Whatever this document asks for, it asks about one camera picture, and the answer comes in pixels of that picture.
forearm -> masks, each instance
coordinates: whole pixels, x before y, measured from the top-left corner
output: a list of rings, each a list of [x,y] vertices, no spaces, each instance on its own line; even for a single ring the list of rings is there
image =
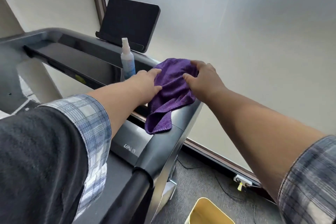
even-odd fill
[[[325,136],[228,89],[207,105],[274,200],[293,162]]]
[[[141,99],[137,87],[130,80],[99,88],[87,95],[103,105],[111,122],[112,137],[131,112],[140,105]]]

white spray bottle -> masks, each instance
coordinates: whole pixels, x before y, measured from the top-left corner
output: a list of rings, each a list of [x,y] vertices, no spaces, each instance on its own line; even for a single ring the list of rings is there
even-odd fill
[[[131,48],[128,45],[127,38],[121,39],[123,42],[123,52],[121,54],[121,63],[124,69],[124,78],[127,80],[132,75],[135,75],[134,55],[131,52]]]

purple towel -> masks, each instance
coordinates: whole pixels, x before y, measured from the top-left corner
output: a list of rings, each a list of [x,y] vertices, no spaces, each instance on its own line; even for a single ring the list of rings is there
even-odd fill
[[[196,77],[198,70],[187,59],[166,59],[155,68],[162,69],[154,85],[161,85],[162,90],[149,102],[149,115],[145,130],[150,135],[172,128],[171,112],[195,102],[196,97],[183,79],[184,73]]]

yellow bin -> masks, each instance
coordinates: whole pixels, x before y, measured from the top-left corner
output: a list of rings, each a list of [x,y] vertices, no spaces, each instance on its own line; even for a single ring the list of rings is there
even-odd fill
[[[184,224],[235,224],[213,202],[205,197],[197,200]]]

shirt sleeve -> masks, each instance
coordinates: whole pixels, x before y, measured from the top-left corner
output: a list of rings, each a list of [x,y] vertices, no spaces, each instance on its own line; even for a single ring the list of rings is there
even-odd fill
[[[84,182],[76,218],[102,193],[107,174],[107,157],[111,144],[111,124],[104,107],[85,94],[43,104],[63,113],[78,129],[88,157],[88,175]]]
[[[310,146],[291,167],[279,190],[287,224],[332,224],[336,218],[336,137]]]

